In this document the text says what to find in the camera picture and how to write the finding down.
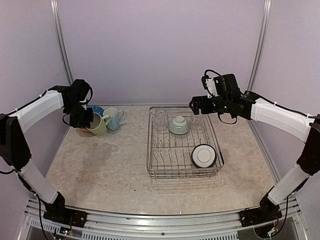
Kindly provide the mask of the blue dotted plate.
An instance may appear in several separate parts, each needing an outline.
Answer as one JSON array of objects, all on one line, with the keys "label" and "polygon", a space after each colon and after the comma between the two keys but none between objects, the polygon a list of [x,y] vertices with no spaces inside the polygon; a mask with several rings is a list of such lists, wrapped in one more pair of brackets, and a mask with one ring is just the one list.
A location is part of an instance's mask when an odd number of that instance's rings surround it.
[{"label": "blue dotted plate", "polygon": [[97,106],[97,105],[88,105],[87,108],[89,109],[92,109],[94,113],[97,113],[99,114],[100,116],[103,116],[104,115],[104,109],[100,106]]}]

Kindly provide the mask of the green mug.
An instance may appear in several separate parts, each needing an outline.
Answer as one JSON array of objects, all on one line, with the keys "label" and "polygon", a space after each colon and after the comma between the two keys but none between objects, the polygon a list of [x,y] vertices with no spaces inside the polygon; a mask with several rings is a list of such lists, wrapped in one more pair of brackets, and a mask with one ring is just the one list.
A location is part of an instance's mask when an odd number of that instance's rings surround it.
[{"label": "green mug", "polygon": [[107,125],[111,121],[111,116],[99,115],[98,113],[93,113],[93,122],[86,129],[95,135],[104,135],[107,132]]}]

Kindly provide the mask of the light blue mug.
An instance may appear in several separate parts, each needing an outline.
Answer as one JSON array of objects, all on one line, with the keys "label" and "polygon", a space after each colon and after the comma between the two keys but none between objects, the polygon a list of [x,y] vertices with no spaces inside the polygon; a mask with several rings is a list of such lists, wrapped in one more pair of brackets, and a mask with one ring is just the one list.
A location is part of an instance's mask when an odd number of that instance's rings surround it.
[{"label": "light blue mug", "polygon": [[112,132],[119,130],[120,123],[124,118],[124,110],[117,109],[114,107],[109,107],[104,110],[103,114],[110,116],[110,122],[107,124],[108,130]]}]

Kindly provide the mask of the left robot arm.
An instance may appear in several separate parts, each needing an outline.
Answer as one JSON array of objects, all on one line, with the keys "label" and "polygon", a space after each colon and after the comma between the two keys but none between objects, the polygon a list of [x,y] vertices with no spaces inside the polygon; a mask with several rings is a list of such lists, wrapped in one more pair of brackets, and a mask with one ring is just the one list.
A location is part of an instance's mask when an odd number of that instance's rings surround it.
[{"label": "left robot arm", "polygon": [[32,160],[31,150],[25,139],[27,131],[51,113],[63,110],[69,117],[65,121],[72,128],[87,128],[93,122],[93,110],[87,105],[93,89],[83,79],[76,79],[70,86],[56,85],[33,101],[0,115],[0,156],[17,173],[29,190],[38,195],[45,209],[57,221],[70,218],[65,199],[45,179]]}]

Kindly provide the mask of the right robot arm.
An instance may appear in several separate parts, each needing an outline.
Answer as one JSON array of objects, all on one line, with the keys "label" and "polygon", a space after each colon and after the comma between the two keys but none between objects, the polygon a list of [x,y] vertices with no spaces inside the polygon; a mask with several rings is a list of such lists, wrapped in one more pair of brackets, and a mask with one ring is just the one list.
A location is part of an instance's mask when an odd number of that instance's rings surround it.
[{"label": "right robot arm", "polygon": [[234,74],[217,74],[201,78],[207,95],[194,96],[189,107],[195,115],[230,114],[231,118],[262,122],[282,130],[304,143],[304,148],[296,164],[261,199],[256,210],[256,218],[266,222],[279,204],[291,193],[299,190],[310,176],[320,170],[320,117],[305,114],[281,106],[252,92],[241,92]]}]

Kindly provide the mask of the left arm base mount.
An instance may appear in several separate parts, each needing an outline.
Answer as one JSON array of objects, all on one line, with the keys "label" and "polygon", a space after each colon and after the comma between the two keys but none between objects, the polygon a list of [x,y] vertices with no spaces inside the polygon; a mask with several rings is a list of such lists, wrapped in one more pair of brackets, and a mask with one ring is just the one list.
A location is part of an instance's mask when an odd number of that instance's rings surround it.
[{"label": "left arm base mount", "polygon": [[88,213],[82,210],[67,208],[63,196],[58,196],[53,203],[44,202],[43,217],[56,223],[71,227],[84,228]]}]

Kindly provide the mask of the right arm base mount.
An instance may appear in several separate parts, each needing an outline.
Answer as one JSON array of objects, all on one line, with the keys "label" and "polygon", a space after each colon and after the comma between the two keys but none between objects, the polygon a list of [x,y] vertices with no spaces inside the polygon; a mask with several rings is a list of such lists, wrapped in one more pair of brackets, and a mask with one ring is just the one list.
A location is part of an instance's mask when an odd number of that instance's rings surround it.
[{"label": "right arm base mount", "polygon": [[267,223],[282,217],[282,212],[277,206],[272,211],[264,210],[261,207],[246,208],[239,212],[240,223],[242,227],[249,227]]}]

